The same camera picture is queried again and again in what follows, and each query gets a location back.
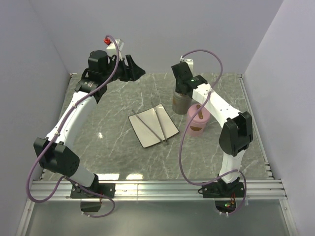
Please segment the grey cylindrical container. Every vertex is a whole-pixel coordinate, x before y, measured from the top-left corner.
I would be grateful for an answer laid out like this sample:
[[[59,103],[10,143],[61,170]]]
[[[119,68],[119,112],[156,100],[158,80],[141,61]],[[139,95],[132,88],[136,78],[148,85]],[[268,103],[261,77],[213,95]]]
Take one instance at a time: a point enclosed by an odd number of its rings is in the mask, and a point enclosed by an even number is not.
[[[191,102],[179,101],[177,103],[174,103],[172,99],[172,109],[178,115],[185,115],[188,112],[190,105]]]

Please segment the pink lid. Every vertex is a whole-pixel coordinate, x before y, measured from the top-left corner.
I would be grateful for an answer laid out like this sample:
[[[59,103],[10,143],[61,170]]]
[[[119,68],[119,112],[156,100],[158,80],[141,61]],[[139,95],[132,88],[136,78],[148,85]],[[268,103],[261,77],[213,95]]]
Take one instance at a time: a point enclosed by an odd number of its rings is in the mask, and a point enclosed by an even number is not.
[[[196,103],[190,106],[187,112],[187,121],[193,120],[195,117],[198,117],[199,119],[210,119],[211,114],[206,108],[202,108],[201,111],[199,111],[194,118],[193,115],[200,109],[201,104]]]

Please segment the pink cylindrical container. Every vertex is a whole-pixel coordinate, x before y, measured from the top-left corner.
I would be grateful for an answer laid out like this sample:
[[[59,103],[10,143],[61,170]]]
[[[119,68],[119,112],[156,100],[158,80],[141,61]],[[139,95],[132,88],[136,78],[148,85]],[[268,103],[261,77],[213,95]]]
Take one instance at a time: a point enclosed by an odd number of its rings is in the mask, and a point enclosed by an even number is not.
[[[198,117],[195,117],[188,127],[187,134],[193,137],[202,135],[208,121],[208,119],[199,119]]]

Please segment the metal tongs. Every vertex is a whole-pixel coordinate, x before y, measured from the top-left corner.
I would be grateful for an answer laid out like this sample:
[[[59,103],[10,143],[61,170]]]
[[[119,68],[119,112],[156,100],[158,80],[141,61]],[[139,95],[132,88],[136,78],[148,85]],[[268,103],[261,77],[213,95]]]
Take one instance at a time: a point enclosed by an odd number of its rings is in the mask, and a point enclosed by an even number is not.
[[[132,115],[129,121],[143,148],[148,148],[158,143],[167,143],[167,137],[162,126],[157,107],[152,103],[152,107],[144,112],[137,113],[131,110]]]

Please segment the grey lid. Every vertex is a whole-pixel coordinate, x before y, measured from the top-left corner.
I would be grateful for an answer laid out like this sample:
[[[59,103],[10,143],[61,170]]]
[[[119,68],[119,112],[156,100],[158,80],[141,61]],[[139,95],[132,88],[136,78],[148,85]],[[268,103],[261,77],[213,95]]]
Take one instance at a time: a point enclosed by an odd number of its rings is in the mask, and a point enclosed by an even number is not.
[[[191,98],[187,94],[173,92],[173,101],[174,103],[177,103],[179,101],[191,102]]]

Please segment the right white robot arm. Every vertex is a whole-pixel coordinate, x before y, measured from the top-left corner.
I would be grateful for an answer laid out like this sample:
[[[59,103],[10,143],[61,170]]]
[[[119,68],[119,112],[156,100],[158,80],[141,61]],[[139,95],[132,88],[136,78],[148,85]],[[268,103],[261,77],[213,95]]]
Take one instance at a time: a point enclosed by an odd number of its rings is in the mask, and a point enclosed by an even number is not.
[[[252,116],[249,112],[242,113],[228,104],[205,78],[193,76],[186,62],[171,68],[176,79],[176,92],[188,95],[200,103],[198,111],[205,108],[221,127],[219,145],[223,151],[222,166],[218,177],[208,183],[215,183],[218,193],[227,197],[234,192],[239,182],[242,158],[253,141]]]

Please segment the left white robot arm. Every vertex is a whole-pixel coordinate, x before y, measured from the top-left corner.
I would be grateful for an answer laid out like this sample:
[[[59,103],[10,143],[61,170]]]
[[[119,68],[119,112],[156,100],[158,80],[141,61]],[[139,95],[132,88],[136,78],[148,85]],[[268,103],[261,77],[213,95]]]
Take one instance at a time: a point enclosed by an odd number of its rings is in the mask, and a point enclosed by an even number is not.
[[[87,170],[72,151],[74,140],[88,115],[106,93],[108,83],[115,80],[136,81],[145,73],[131,55],[119,59],[102,50],[91,52],[88,67],[82,73],[63,116],[44,139],[37,138],[33,144],[39,165],[82,186],[82,192],[87,197],[97,196],[100,192],[98,176]]]

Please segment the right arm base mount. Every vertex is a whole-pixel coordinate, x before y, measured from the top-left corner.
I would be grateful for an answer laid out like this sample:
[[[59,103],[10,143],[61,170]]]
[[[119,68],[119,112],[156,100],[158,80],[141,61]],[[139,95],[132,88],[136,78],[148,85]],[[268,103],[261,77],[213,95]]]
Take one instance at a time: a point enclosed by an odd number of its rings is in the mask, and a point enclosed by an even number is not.
[[[230,215],[237,211],[237,198],[242,198],[239,205],[241,207],[246,198],[247,185],[239,181],[237,178],[234,182],[225,183],[219,179],[217,182],[213,182],[207,185],[203,185],[198,189],[198,193],[203,198],[215,199],[215,207],[220,214]]]

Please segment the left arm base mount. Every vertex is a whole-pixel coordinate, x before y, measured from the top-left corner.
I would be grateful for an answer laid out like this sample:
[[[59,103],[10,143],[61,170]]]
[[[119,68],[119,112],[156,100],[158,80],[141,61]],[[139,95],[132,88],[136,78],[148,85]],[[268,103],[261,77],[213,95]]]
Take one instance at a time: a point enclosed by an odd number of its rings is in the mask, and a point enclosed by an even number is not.
[[[91,218],[100,218],[105,217],[114,211],[116,207],[116,204],[113,201],[115,190],[116,185],[114,183],[98,183],[96,187],[93,187],[92,189],[73,184],[70,198],[80,200],[80,209],[84,215],[89,215]],[[109,200],[112,203],[112,208],[109,212],[104,215],[91,215],[91,213],[100,211],[101,207],[105,205],[103,203],[104,200]]]

